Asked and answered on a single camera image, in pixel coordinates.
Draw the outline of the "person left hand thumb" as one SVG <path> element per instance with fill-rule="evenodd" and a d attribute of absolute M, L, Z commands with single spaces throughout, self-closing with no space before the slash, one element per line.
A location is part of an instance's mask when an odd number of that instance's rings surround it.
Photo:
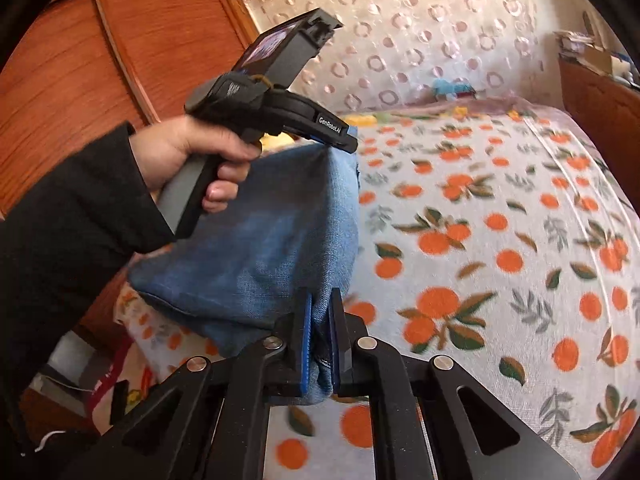
<path fill-rule="evenodd" d="M 152 193 L 160 191 L 193 154 L 219 155 L 224 163 L 209 182 L 202 208 L 216 214 L 236 199 L 250 163 L 262 154 L 262 144 L 248 144 L 231 130 L 182 115 L 150 125 L 130 136 L 129 143 L 142 178 Z"/>

